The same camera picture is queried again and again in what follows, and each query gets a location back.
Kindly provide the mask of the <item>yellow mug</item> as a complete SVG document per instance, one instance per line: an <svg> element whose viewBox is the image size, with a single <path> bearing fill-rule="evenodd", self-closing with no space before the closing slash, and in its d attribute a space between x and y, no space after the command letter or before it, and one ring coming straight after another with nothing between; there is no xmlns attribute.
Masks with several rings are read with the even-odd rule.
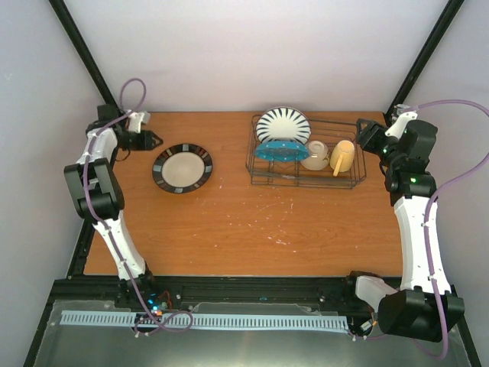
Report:
<svg viewBox="0 0 489 367"><path fill-rule="evenodd" d="M355 145L349 140L340 141L333 149L329 166L333 169L332 175L337 177L340 173L348 171L355 159Z"/></svg>

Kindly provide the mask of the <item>dark plate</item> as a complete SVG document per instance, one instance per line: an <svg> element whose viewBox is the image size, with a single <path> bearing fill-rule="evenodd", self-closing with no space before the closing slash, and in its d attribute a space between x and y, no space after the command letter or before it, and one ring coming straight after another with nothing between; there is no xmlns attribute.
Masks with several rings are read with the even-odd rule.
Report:
<svg viewBox="0 0 489 367"><path fill-rule="evenodd" d="M166 148L157 156L152 177L160 189L185 194L204 185L211 177L213 168L212 157L205 148L184 143Z"/></svg>

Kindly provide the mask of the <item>white floral bowl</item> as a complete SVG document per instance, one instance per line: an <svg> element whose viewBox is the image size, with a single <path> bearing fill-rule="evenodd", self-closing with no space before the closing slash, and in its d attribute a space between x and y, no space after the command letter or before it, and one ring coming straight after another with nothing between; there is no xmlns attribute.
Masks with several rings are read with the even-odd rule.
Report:
<svg viewBox="0 0 489 367"><path fill-rule="evenodd" d="M309 157L301 160L304 168L310 171L320 171L329 164L329 148L322 141L310 141L307 145Z"/></svg>

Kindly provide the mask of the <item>white blue striped plate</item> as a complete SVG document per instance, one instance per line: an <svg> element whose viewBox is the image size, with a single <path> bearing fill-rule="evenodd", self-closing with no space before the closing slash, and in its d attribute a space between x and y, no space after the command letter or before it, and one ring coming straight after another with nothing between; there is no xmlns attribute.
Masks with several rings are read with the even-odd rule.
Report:
<svg viewBox="0 0 489 367"><path fill-rule="evenodd" d="M305 144L310 138L308 118L291 107L274 107L264 112L255 125L255 134L260 143L270 141L294 141Z"/></svg>

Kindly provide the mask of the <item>teal dotted plate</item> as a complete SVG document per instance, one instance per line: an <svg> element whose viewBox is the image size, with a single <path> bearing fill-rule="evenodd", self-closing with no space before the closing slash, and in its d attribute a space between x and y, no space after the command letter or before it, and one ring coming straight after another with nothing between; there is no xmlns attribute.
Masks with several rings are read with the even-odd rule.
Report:
<svg viewBox="0 0 489 367"><path fill-rule="evenodd" d="M260 144L254 156L266 161L302 161L309 157L309 150L296 141L269 141Z"/></svg>

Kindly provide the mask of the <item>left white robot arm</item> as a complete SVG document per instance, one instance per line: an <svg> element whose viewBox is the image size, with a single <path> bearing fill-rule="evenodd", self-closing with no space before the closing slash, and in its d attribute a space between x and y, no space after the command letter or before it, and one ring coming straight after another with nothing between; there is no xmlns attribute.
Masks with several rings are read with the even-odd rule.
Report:
<svg viewBox="0 0 489 367"><path fill-rule="evenodd" d="M122 112L102 105L97 113L98 120L86 129L81 157L66 166L63 174L77 214L100 234L115 262L121 291L141 307L155 307L159 289L126 226L125 198L111 159L118 149L151 151L163 141L142 128L149 122L149 112Z"/></svg>

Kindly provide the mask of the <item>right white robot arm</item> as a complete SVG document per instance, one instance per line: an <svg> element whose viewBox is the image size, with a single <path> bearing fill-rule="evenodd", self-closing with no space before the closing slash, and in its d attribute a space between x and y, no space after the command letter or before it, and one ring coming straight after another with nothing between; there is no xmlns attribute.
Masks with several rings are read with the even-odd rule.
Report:
<svg viewBox="0 0 489 367"><path fill-rule="evenodd" d="M374 273L353 271L349 292L377 314L383 333L438 343L465 313L443 269L436 180L426 169L438 129L413 113L390 127L367 119L357 120L356 127L361 149L380 160L400 228L403 272L400 286L393 288Z"/></svg>

